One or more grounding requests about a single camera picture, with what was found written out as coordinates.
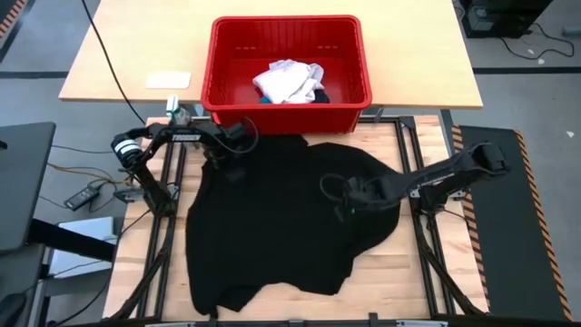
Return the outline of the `black aluminium table frame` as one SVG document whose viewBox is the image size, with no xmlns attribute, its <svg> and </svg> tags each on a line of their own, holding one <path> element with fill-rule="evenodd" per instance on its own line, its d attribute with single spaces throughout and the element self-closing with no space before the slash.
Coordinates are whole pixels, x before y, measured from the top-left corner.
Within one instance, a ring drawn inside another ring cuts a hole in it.
<svg viewBox="0 0 581 327">
<path fill-rule="evenodd" d="M 446 159 L 445 135 L 436 116 L 364 116 L 351 134 L 312 135 L 310 144 L 331 142 L 361 148 L 397 171 Z M 189 207 L 201 183 L 204 158 L 194 148 L 161 150 L 149 162 L 155 176 L 179 184 L 175 220 L 157 220 L 144 203 L 129 205 L 118 242 L 103 313 L 112 316 L 143 277 L 148 258 L 160 250 L 164 234 L 173 232 L 167 265 L 155 274 L 148 292 L 133 311 L 134 317 L 155 317 L 171 327 L 202 327 L 206 316 L 195 311 L 185 261 L 185 226 Z M 441 251 L 448 273 L 460 290 L 480 310 L 488 308 L 483 267 L 478 255 L 475 216 L 469 201 L 452 200 L 433 220 L 419 229 L 431 248 Z M 333 296 L 302 292 L 286 283 L 262 288 L 239 312 L 219 311 L 219 327 L 354 327 L 370 318 L 383 324 L 420 320 L 429 316 L 426 284 L 431 279 L 436 306 L 446 310 L 443 286 L 435 271 L 423 264 L 408 203 L 400 208 L 395 232 L 380 245 L 361 254 L 351 276 Z"/>
</svg>

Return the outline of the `white flat pad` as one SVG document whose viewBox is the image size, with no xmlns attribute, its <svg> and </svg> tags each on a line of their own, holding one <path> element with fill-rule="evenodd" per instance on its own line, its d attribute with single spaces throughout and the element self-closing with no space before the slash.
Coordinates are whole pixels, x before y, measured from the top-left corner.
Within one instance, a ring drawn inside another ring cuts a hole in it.
<svg viewBox="0 0 581 327">
<path fill-rule="evenodd" d="M 165 71 L 149 74 L 145 87 L 148 89 L 187 89 L 192 74 L 188 72 Z"/>
</svg>

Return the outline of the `hazard-striped floor strip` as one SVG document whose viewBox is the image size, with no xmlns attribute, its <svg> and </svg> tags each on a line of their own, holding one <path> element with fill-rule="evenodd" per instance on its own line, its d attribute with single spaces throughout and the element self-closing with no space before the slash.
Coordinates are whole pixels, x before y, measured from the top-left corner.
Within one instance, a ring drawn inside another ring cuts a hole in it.
<svg viewBox="0 0 581 327">
<path fill-rule="evenodd" d="M 0 64 L 36 0 L 0 0 Z"/>
</svg>

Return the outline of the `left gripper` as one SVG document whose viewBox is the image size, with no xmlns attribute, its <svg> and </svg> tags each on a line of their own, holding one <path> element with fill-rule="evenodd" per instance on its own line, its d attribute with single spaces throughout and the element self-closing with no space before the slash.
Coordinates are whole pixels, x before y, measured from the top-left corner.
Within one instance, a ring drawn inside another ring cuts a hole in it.
<svg viewBox="0 0 581 327">
<path fill-rule="evenodd" d="M 203 142 L 203 155 L 207 162 L 216 169 L 228 166 L 249 151 L 246 139 L 214 139 Z M 231 183 L 242 181 L 246 176 L 243 167 L 228 168 L 224 173 Z"/>
</svg>

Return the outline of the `black computer tower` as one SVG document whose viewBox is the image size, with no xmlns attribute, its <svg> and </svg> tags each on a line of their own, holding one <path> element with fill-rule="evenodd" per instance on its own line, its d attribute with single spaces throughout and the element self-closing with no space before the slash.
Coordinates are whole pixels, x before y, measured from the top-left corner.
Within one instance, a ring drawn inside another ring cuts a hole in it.
<svg viewBox="0 0 581 327">
<path fill-rule="evenodd" d="M 554 0 L 458 0 L 468 38 L 519 38 Z"/>
</svg>

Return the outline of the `black power adapter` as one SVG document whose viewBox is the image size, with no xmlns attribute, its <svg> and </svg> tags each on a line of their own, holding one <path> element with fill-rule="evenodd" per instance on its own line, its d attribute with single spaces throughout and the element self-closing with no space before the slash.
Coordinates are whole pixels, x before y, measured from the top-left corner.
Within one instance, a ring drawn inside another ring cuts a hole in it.
<svg viewBox="0 0 581 327">
<path fill-rule="evenodd" d="M 81 191 L 65 200 L 64 206 L 72 211 L 76 211 L 95 199 L 99 193 L 95 187 L 87 185 Z"/>
</svg>

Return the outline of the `white t-shirt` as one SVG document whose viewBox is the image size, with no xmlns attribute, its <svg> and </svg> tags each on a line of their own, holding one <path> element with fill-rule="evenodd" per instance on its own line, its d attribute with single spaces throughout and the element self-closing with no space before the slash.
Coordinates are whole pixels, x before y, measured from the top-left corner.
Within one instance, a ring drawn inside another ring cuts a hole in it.
<svg viewBox="0 0 581 327">
<path fill-rule="evenodd" d="M 324 90 L 324 73 L 319 64 L 285 59 L 270 63 L 252 83 L 271 104 L 309 104 L 316 100 L 317 91 Z"/>
</svg>

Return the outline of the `white box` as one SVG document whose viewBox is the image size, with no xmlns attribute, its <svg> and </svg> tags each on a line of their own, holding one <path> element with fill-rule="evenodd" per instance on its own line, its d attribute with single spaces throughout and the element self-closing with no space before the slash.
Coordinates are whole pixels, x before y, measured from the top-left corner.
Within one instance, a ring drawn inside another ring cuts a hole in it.
<svg viewBox="0 0 581 327">
<path fill-rule="evenodd" d="M 48 275 L 55 279 L 98 273 L 113 267 L 118 237 L 114 218 L 105 216 L 59 223 L 51 233 L 54 239 Z"/>
</svg>

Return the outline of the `black side desk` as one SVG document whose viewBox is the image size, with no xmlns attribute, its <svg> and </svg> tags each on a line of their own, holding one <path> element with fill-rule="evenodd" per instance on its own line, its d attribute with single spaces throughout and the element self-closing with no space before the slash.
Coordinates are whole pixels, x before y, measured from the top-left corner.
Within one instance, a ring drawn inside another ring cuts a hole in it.
<svg viewBox="0 0 581 327">
<path fill-rule="evenodd" d="M 0 126 L 0 253 L 32 241 L 55 123 Z"/>
</svg>

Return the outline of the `black hazard-striped floor mat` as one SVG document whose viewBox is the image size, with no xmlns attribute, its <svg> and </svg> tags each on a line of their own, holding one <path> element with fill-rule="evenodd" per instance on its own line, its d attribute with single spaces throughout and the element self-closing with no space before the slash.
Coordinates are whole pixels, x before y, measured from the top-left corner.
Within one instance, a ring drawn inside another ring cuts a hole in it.
<svg viewBox="0 0 581 327">
<path fill-rule="evenodd" d="M 463 199 L 489 312 L 573 321 L 522 133 L 454 125 L 451 134 L 457 151 L 481 142 L 498 145 L 510 168 L 502 177 L 473 184 Z"/>
</svg>

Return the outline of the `black desk leg beam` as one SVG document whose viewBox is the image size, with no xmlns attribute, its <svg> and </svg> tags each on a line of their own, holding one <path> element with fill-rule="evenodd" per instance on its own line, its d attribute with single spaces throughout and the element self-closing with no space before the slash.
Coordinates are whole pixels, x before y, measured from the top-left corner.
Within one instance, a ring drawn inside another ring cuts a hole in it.
<svg viewBox="0 0 581 327">
<path fill-rule="evenodd" d="M 115 246 L 111 243 L 35 218 L 29 227 L 28 242 L 40 243 L 52 249 L 106 262 L 113 260 L 115 250 Z"/>
</svg>

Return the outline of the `red plastic laundry basket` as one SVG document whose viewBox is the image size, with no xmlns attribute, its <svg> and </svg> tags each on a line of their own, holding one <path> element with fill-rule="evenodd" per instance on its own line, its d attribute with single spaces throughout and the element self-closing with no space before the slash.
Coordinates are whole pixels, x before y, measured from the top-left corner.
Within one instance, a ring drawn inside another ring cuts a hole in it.
<svg viewBox="0 0 581 327">
<path fill-rule="evenodd" d="M 319 64 L 326 104 L 264 104 L 255 76 L 292 59 Z M 250 118 L 261 134 L 348 134 L 372 92 L 353 15 L 223 16 L 212 24 L 201 103 L 215 122 Z"/>
</svg>

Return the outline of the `cleaner spray bottle green label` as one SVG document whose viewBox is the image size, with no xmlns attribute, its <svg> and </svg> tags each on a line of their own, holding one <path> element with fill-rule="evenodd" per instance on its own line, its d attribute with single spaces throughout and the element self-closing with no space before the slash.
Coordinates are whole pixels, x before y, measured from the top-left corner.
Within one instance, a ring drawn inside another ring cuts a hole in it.
<svg viewBox="0 0 581 327">
<path fill-rule="evenodd" d="M 165 113 L 171 124 L 188 125 L 192 121 L 190 112 L 179 103 L 176 94 L 170 94 L 167 98 Z"/>
</svg>

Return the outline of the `black t-shirt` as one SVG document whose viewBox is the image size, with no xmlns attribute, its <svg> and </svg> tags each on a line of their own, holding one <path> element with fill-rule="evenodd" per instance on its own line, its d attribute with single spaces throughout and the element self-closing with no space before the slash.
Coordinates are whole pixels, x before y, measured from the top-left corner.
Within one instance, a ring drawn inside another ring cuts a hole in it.
<svg viewBox="0 0 581 327">
<path fill-rule="evenodd" d="M 231 183 L 224 173 L 234 167 L 246 176 Z M 390 168 L 359 148 L 309 144 L 299 135 L 263 136 L 219 169 L 205 163 L 185 230 L 194 309 L 237 312 L 276 283 L 336 294 L 355 258 L 386 240 L 399 221 L 393 207 L 341 223 L 334 213 L 341 180 L 384 173 Z"/>
</svg>

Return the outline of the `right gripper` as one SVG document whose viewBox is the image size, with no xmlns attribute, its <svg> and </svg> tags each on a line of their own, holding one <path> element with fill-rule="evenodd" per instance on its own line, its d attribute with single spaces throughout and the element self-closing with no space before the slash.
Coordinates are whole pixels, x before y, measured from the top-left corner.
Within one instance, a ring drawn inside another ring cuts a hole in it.
<svg viewBox="0 0 581 327">
<path fill-rule="evenodd" d="M 340 203 L 334 207 L 334 213 L 341 223 L 351 223 L 355 212 L 378 210 L 386 203 L 373 186 L 358 178 L 349 178 L 341 186 Z"/>
</svg>

